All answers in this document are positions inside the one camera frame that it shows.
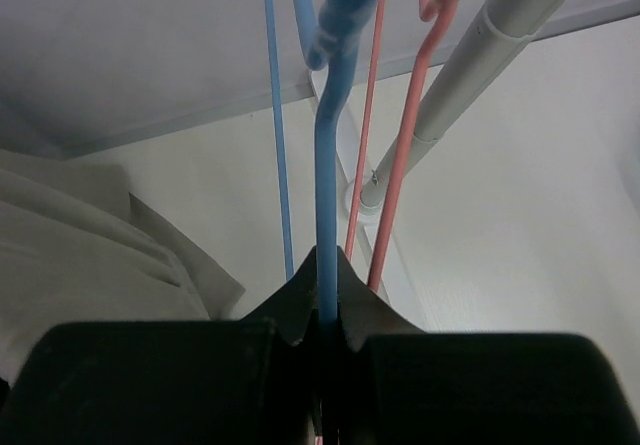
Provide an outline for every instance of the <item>gray ceiling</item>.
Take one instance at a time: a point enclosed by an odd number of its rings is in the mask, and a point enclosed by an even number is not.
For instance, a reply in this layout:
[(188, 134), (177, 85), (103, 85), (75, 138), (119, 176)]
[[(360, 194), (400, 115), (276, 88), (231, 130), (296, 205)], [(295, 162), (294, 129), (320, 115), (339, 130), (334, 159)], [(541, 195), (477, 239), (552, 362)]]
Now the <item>gray ceiling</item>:
[[(483, 1), (461, 1), (440, 58)], [(416, 7), (387, 1), (386, 75), (406, 71), (425, 35)], [(568, 0), (546, 33), (639, 11), (640, 0)], [(296, 98), (308, 79), (291, 0), (276, 0), (276, 13), (282, 85)], [(115, 144), (267, 104), (262, 0), (0, 0), (0, 27), (0, 102), (62, 146)], [(370, 28), (361, 68), (369, 37)]]

